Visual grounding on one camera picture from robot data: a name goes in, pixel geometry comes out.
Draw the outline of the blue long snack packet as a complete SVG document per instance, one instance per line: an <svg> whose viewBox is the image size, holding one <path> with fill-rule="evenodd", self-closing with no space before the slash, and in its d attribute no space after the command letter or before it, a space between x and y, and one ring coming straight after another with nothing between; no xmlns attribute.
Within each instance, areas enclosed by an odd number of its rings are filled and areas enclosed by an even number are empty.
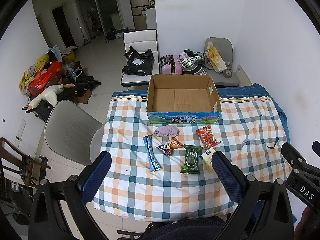
<svg viewBox="0 0 320 240"><path fill-rule="evenodd" d="M153 153L152 136L151 135L145 136L143 138L143 141L144 141L145 150L146 150L146 153L148 156L150 172L159 171L161 169L161 166L159 165L159 163Z"/></svg>

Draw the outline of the tape roll on chair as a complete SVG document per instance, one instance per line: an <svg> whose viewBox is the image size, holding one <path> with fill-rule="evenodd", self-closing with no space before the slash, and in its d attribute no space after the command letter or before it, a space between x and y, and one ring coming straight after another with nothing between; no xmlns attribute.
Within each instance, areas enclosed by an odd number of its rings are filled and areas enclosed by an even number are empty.
<svg viewBox="0 0 320 240"><path fill-rule="evenodd" d="M233 75L233 72L231 70L229 70L229 69L226 69L226 70L223 71L223 76L225 78L230 79L232 77L232 75Z"/></svg>

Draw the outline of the grey chair near table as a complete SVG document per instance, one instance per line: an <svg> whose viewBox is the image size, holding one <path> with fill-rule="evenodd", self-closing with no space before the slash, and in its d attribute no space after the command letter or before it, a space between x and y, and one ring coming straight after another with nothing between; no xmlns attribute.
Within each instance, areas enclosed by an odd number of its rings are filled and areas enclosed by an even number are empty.
<svg viewBox="0 0 320 240"><path fill-rule="evenodd" d="M100 154L103 132L103 123L75 103L62 100L51 111L44 140L56 154L87 166Z"/></svg>

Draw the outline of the wooden chair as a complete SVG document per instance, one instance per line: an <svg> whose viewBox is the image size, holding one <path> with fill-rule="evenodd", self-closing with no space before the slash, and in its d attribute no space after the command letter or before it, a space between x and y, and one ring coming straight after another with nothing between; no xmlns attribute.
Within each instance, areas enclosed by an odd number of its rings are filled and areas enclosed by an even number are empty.
<svg viewBox="0 0 320 240"><path fill-rule="evenodd" d="M47 170L52 167L48 165L48 158L39 156L41 162L36 161L30 155L22 153L12 143L4 137L1 137L1 159L8 161L10 164L17 167L17 169L4 166L7 171L20 175L21 180L26 187L37 188L41 180L46 178ZM39 177L33 176L33 168L35 165L40 167Z"/></svg>

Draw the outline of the green snack packet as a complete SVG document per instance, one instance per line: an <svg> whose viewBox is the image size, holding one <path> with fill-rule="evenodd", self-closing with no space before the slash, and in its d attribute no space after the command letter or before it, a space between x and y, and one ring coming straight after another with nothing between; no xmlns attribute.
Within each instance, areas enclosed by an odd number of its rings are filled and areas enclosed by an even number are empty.
<svg viewBox="0 0 320 240"><path fill-rule="evenodd" d="M186 145L185 149L185 160L180 171L181 174L200 174L199 168L199 155L202 153L202 146Z"/></svg>

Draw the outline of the black bag on chair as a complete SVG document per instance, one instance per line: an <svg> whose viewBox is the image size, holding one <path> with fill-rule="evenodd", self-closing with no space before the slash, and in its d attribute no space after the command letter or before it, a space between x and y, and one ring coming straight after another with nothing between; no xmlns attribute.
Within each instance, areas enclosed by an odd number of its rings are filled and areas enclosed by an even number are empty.
<svg viewBox="0 0 320 240"><path fill-rule="evenodd" d="M151 75L153 70L154 56L149 48L146 52L139 53L132 46L124 54L126 65L122 68L122 73L127 75Z"/></svg>

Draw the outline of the orange panda snack packet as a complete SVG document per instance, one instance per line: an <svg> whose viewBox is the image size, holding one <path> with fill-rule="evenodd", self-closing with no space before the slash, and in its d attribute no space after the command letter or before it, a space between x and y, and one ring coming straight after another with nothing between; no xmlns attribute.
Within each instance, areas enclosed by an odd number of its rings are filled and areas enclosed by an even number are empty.
<svg viewBox="0 0 320 240"><path fill-rule="evenodd" d="M170 156L174 149L182 148L183 144L176 138L170 138L163 145L159 145L156 148L160 150L164 155Z"/></svg>

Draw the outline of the red plastic bag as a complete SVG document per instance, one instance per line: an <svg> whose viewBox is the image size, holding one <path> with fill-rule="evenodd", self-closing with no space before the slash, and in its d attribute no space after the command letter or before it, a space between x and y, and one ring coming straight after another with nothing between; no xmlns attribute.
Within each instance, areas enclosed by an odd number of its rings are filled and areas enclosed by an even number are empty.
<svg viewBox="0 0 320 240"><path fill-rule="evenodd" d="M39 95L44 91L45 86L49 81L54 81L58 84L62 72L61 62L53 61L47 69L43 69L35 75L33 81L28 86L29 93L33 96Z"/></svg>

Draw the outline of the black hook on blanket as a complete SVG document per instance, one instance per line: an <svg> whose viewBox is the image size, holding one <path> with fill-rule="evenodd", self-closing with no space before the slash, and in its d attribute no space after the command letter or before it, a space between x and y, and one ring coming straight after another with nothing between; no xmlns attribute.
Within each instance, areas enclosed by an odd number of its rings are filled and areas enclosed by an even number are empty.
<svg viewBox="0 0 320 240"><path fill-rule="evenodd" d="M267 148L269 148L269 149L274 149L274 148L276 147L276 145L277 145L278 141L279 141L279 138L278 138L278 137L276 137L276 140L275 140L275 142L273 143L273 145L271 145L271 146L267 146Z"/></svg>

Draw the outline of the yellow snack bag on chair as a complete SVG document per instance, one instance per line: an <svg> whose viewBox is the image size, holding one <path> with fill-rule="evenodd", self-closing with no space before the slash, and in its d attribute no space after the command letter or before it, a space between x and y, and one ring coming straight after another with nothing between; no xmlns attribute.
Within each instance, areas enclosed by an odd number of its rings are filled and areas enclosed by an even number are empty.
<svg viewBox="0 0 320 240"><path fill-rule="evenodd" d="M208 44L206 56L208 61L217 73L221 73L227 69L227 66L223 61L221 55L211 43Z"/></svg>

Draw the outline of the purple cloth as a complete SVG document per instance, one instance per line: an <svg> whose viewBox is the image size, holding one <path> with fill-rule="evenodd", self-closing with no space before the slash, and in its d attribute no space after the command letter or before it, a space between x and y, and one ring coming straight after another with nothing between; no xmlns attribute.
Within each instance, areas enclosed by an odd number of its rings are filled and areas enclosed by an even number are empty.
<svg viewBox="0 0 320 240"><path fill-rule="evenodd" d="M174 138L179 135L179 132L180 130L176 126L165 125L165 126L157 127L152 134L157 137L170 136Z"/></svg>

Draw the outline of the grey chair by wall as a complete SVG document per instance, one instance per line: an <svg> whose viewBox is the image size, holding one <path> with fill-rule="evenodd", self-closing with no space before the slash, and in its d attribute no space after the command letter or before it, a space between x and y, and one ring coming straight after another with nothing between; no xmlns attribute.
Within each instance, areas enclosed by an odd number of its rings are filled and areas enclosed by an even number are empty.
<svg viewBox="0 0 320 240"><path fill-rule="evenodd" d="M208 49L214 47L216 62L208 58ZM216 87L238 87L239 78L232 71L233 66L233 46L226 38L209 37L204 45L205 65L208 75L214 81Z"/></svg>

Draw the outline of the yellow clothes pile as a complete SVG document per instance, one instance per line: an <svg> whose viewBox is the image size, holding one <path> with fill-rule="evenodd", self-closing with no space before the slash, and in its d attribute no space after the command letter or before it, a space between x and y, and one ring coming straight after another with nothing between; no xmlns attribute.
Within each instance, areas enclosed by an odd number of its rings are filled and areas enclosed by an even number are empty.
<svg viewBox="0 0 320 240"><path fill-rule="evenodd" d="M49 63L49 55L42 54L35 63L28 68L28 70L24 71L22 78L19 82L19 90L22 94L29 96L29 85L33 82L35 75L43 70L44 66Z"/></svg>

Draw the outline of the red snack packet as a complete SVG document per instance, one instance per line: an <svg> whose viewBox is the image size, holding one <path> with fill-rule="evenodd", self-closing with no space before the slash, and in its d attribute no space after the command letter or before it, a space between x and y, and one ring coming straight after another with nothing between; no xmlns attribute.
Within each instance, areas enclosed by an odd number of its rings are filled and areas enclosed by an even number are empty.
<svg viewBox="0 0 320 240"><path fill-rule="evenodd" d="M203 148L205 150L211 148L211 147L215 147L218 144L220 144L220 141L217 141L216 138L214 137L211 127L209 125L204 126L203 128L199 128L198 130L196 130L196 134L199 136L202 144L203 144Z"/></svg>

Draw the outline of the plaid checkered table blanket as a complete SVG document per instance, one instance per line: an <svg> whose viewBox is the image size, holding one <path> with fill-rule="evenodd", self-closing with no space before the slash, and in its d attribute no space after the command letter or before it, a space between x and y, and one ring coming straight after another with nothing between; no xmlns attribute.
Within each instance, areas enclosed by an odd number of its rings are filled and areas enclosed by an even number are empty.
<svg viewBox="0 0 320 240"><path fill-rule="evenodd" d="M206 149L197 124L178 125L178 149L169 137L155 137L149 123L147 92L132 90L112 95L101 150L112 157L111 168L93 205L116 216L147 222L209 217L233 212L230 200L210 167L221 151L244 174L260 181L286 179L290 173L281 155L289 139L287 117L264 87L220 88L222 113L208 127L217 145Z"/></svg>

